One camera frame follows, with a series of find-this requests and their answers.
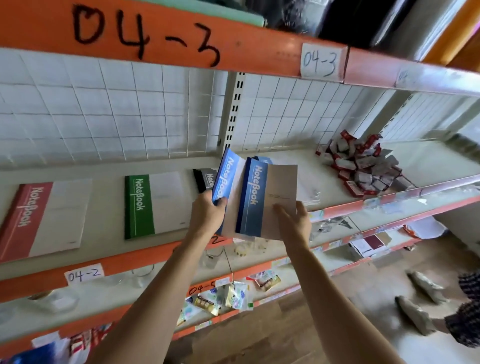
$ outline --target foot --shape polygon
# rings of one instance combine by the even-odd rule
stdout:
[[[427,276],[420,272],[407,272],[407,276],[434,301],[436,304],[448,302],[442,293],[444,288],[432,282]]]
[[[403,311],[403,313],[406,314],[412,321],[417,330],[420,331],[420,334],[427,336],[436,331],[430,316],[428,316],[428,313],[423,311],[408,298],[404,296],[397,296],[395,297],[395,302]]]

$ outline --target shelving unit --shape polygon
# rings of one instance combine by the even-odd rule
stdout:
[[[335,226],[310,242],[331,275],[375,258],[356,261],[347,245],[354,239],[388,230],[387,254],[419,241],[400,229],[409,221],[480,201],[472,185],[480,182],[480,164],[439,140],[424,140],[429,132],[456,132],[458,118],[475,117],[480,74],[438,65],[471,36],[480,13],[474,1],[466,1],[429,52],[426,61],[434,64],[143,1],[88,0],[83,5],[98,8],[88,19],[77,5],[6,0],[0,14],[0,217],[18,184],[93,180],[79,249],[0,265],[0,307],[17,305],[20,313],[0,325],[0,357],[29,349],[32,339],[49,332],[69,337],[120,319],[142,289],[131,279],[109,287],[108,277],[151,264],[156,273],[180,244],[186,230],[124,240],[126,175],[177,171],[193,199],[192,169],[218,168],[227,146],[244,158],[297,164],[298,199],[319,198],[308,206],[311,221],[345,216],[351,226]],[[119,10],[123,34],[138,39],[139,14],[148,42],[120,42]],[[100,17],[105,26],[90,41]],[[203,43],[208,47],[201,49]],[[338,53],[335,80],[302,78],[305,43]],[[429,112],[434,117],[425,119]],[[382,130],[382,147],[393,150],[415,188],[352,197],[337,171],[320,165],[314,153],[344,128],[356,137]],[[212,237],[207,249],[219,258],[214,268],[200,262],[190,293],[271,268],[282,282],[268,292],[249,282],[255,306],[300,289],[282,242],[259,245],[238,256],[232,239]],[[81,298],[73,311],[47,315],[27,301],[66,287],[66,271],[96,263],[107,277],[72,287]],[[179,326],[173,339],[237,313],[202,312]]]

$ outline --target wooden floor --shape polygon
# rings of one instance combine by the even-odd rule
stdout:
[[[442,333],[421,336],[394,304],[394,297],[402,294],[432,316],[453,313],[458,301],[435,306],[415,291],[405,270],[424,272],[455,293],[457,275],[479,267],[480,260],[457,238],[447,235],[420,242],[412,252],[393,252],[360,265],[333,280],[408,364],[480,364],[480,349],[463,347]],[[328,363],[301,291],[174,341],[168,357],[185,364]]]

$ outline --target snack package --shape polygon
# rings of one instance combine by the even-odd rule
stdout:
[[[254,274],[248,278],[254,280],[258,287],[264,292],[267,292],[270,288],[279,284],[282,281],[280,277],[270,269]]]
[[[222,298],[218,294],[217,288],[212,288],[209,291],[199,293],[193,304],[214,316],[218,316],[222,307]]]
[[[253,310],[253,302],[250,299],[250,287],[247,283],[235,281],[228,285],[225,306],[242,311]]]
[[[177,320],[177,326],[183,324],[185,321],[188,321],[201,311],[202,309],[200,307],[197,307],[193,304],[193,297],[187,297],[183,304],[183,308],[180,311],[180,316]]]

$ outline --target wire grid back panel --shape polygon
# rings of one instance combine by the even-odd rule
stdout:
[[[216,151],[227,75],[0,49],[0,167]]]
[[[381,134],[384,140],[408,141],[427,138],[429,132],[445,130],[462,112],[471,97],[417,92],[387,121]]]
[[[326,144],[343,129],[355,133],[384,91],[247,74],[231,148],[268,150]]]

